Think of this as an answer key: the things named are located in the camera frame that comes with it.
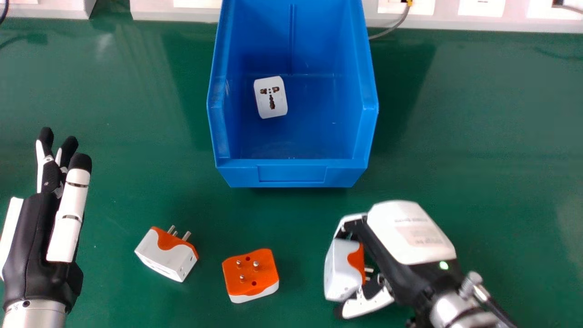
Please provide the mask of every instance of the travel plug adapter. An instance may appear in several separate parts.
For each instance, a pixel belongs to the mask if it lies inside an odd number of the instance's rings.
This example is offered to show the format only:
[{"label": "travel plug adapter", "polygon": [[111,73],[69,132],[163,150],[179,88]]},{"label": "travel plug adapter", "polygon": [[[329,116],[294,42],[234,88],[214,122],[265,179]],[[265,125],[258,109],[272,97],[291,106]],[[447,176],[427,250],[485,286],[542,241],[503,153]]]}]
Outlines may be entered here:
[{"label": "travel plug adapter", "polygon": [[255,101],[262,119],[287,114],[286,87],[281,76],[257,79],[253,83]]},{"label": "travel plug adapter", "polygon": [[278,270],[271,249],[229,257],[223,261],[223,274],[233,303],[271,295],[279,288]]},{"label": "travel plug adapter", "polygon": [[183,282],[198,261],[194,246],[187,242],[190,232],[182,239],[171,226],[168,231],[153,226],[135,249],[136,255],[149,268],[172,280]]}]

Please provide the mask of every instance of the robotic hand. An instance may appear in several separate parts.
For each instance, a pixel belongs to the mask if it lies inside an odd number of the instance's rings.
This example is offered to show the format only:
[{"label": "robotic hand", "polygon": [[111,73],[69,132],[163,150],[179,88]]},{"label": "robotic hand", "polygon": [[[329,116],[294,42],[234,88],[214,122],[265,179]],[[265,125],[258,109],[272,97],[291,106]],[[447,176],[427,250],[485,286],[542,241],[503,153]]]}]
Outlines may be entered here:
[{"label": "robotic hand", "polygon": [[75,263],[92,163],[69,137],[53,157],[54,136],[36,141],[37,193],[10,200],[0,240],[3,328],[60,328],[75,305],[83,272]]},{"label": "robotic hand", "polygon": [[[379,273],[364,265],[364,251]],[[454,245],[411,201],[386,201],[343,217],[324,264],[324,294],[341,302],[343,319],[393,302],[411,306],[407,328],[516,328],[470,272],[464,278]]]}]

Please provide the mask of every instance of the white power adapter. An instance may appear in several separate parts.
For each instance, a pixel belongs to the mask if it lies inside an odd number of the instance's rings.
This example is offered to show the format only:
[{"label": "white power adapter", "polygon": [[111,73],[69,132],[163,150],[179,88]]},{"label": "white power adapter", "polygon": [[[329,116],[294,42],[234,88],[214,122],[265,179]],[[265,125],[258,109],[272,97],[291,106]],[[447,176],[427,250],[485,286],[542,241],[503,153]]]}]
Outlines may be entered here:
[{"label": "white power adapter", "polygon": [[194,246],[187,242],[190,232],[182,239],[171,226],[168,231],[153,226],[135,249],[136,255],[149,268],[172,280],[183,282],[198,261]]},{"label": "white power adapter", "polygon": [[257,79],[253,83],[257,110],[262,119],[287,114],[286,87],[281,76]]}]

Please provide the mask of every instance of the white and orange power adapter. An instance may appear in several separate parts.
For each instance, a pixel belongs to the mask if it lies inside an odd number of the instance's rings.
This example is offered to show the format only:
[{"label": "white and orange power adapter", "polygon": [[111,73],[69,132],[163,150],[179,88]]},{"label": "white and orange power adapter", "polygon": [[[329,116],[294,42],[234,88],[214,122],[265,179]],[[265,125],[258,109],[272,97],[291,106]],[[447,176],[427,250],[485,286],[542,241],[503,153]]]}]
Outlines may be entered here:
[{"label": "white and orange power adapter", "polygon": [[153,226],[134,251],[140,260],[159,274],[183,282],[198,261],[194,246],[187,242],[190,232],[182,239],[171,226],[168,231]]},{"label": "white and orange power adapter", "polygon": [[271,249],[229,257],[223,261],[224,282],[233,303],[271,295],[279,288],[279,275]]}]

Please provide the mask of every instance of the metallic silver wrist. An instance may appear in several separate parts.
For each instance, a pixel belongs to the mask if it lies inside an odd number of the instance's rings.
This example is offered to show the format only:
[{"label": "metallic silver wrist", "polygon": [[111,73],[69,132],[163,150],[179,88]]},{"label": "metallic silver wrist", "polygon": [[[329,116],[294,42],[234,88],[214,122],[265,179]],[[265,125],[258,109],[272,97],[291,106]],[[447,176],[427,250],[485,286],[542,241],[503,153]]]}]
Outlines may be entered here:
[{"label": "metallic silver wrist", "polygon": [[2,328],[63,328],[65,305],[46,299],[31,299],[10,304]]}]

